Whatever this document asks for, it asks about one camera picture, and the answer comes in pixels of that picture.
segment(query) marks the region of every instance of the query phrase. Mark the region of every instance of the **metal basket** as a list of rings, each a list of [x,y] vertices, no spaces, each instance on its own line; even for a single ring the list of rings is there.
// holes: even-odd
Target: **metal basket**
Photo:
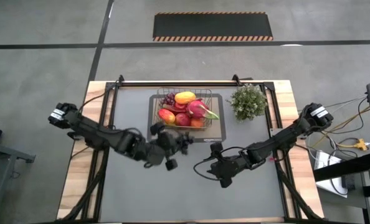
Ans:
[[[211,100],[211,90],[207,89],[195,89],[195,88],[171,88],[171,87],[162,87],[158,89],[157,99],[155,101],[154,105],[154,111],[153,111],[153,124],[157,122],[164,122],[158,115],[158,111],[162,108],[162,104],[160,103],[160,100],[164,99],[164,97],[169,93],[180,93],[184,91],[191,91],[196,95],[196,98],[202,98],[202,102],[208,106],[209,108],[212,108],[212,100]],[[168,124],[167,128],[178,128],[178,129],[206,129],[209,126],[211,126],[211,119],[205,119],[203,127],[190,127],[190,126],[176,126],[174,124]]]

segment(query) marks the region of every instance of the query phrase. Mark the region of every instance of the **table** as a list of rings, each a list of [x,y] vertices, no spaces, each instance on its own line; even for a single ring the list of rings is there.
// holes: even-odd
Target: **table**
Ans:
[[[165,81],[170,83],[181,83],[182,81]],[[206,82],[206,81],[193,81],[187,83],[197,83],[197,82]],[[228,81],[214,81],[216,83],[224,83]],[[255,83],[255,82],[263,82],[257,80],[251,81],[242,81],[243,83]],[[282,119],[283,127],[289,126],[295,119],[298,117],[297,109],[295,100],[293,97],[292,87],[290,81],[288,80],[275,80],[275,81],[266,81],[266,82],[273,82],[275,85],[275,96],[277,99],[278,109],[280,113],[280,117]],[[88,100],[94,96],[100,95],[105,91],[106,82],[90,82],[87,90],[87,94],[85,100]],[[270,100],[271,97],[268,97],[268,105],[270,107],[270,118],[273,121],[273,128],[276,128],[276,116],[273,110],[273,102]],[[87,104],[83,109],[83,115],[93,119],[95,121],[100,120],[101,111],[104,111],[105,114],[105,125],[108,124],[108,120],[110,118],[110,110],[112,107],[113,101],[113,94],[110,94],[107,98],[108,104],[107,107],[102,108],[102,98],[99,98],[95,101],[90,102]],[[298,144],[305,145],[303,141],[298,141]],[[76,142],[74,144],[73,152],[76,153],[79,150],[85,147],[84,142]],[[73,159],[69,164],[68,173],[66,176],[65,186],[60,202],[59,211],[57,214],[57,218],[64,217],[71,208],[77,203],[77,200],[83,194],[86,186],[88,175],[90,172],[92,154],[94,152],[89,149],[81,154],[79,154],[75,159]],[[316,189],[315,180],[313,177],[313,171],[310,165],[310,161],[308,158],[308,153],[304,149],[300,149],[294,147],[289,153],[290,163],[292,165],[292,172],[293,178],[295,181],[295,185],[297,191],[300,195],[304,198],[306,203],[313,209],[313,211],[318,214],[319,216],[323,217],[323,211],[318,195],[318,191]],[[95,208],[95,195],[96,190],[94,191],[90,206],[88,208],[88,217],[92,216],[92,213]],[[288,193],[287,189],[285,189],[286,195],[286,203],[288,205],[288,212],[289,217],[295,217],[295,211],[293,209],[293,201]],[[213,220],[214,222],[280,222],[283,220],[283,217],[263,217],[263,218],[233,218],[233,219],[225,219],[225,220]]]

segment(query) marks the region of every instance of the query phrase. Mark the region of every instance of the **black floor mat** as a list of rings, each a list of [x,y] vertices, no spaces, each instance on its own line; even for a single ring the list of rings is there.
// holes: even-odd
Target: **black floor mat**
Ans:
[[[273,40],[265,12],[160,12],[153,41]]]

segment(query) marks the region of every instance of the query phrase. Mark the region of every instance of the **green plant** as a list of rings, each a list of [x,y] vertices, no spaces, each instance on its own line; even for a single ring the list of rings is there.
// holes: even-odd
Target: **green plant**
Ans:
[[[259,86],[251,84],[239,87],[227,100],[232,106],[238,121],[253,120],[256,116],[263,115],[267,105],[267,98]]]

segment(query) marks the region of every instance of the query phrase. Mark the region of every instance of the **grapes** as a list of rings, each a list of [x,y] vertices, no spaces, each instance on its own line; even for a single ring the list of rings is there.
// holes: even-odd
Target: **grapes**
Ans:
[[[171,106],[174,106],[175,104],[175,93],[168,93],[164,99],[161,99],[160,100],[160,103],[161,104],[167,104],[167,105],[171,105]]]

